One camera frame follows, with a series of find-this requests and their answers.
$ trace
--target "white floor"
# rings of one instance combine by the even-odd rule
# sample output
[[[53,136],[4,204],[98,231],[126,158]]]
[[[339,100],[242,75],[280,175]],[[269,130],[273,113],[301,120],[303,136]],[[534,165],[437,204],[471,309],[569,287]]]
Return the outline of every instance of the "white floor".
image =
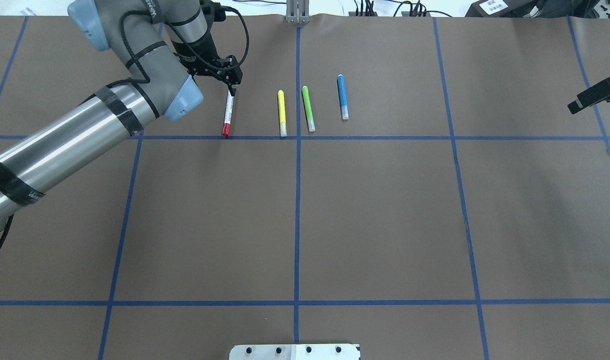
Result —
[[[0,0],[0,15],[6,16],[22,16],[22,15],[38,15],[38,16],[66,16],[67,5],[72,0]],[[223,5],[236,7],[243,15],[263,15],[263,14],[284,14],[286,8],[284,4],[263,4],[233,2],[232,0],[220,0]],[[427,10],[439,10],[446,12],[451,16],[465,16],[469,5],[474,0],[423,0],[423,4]],[[387,0],[376,0],[374,10],[379,16],[392,16],[398,4]],[[356,9],[353,0],[310,0],[311,14],[333,14],[346,16],[348,12]],[[408,11],[409,6],[403,5],[401,11]],[[441,14],[432,14],[432,16],[442,16]]]

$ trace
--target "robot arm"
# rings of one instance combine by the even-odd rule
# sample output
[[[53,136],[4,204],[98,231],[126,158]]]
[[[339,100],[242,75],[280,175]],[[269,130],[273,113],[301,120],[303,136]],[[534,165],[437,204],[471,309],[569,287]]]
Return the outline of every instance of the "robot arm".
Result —
[[[213,76],[233,94],[242,71],[233,55],[220,59],[211,37],[212,23],[224,21],[225,11],[240,16],[211,0],[73,2],[69,14],[76,25],[96,50],[114,50],[131,77],[104,86],[0,154],[0,232],[19,209],[156,118],[176,121],[197,107],[203,97],[193,75]],[[160,22],[178,54],[152,26]]]

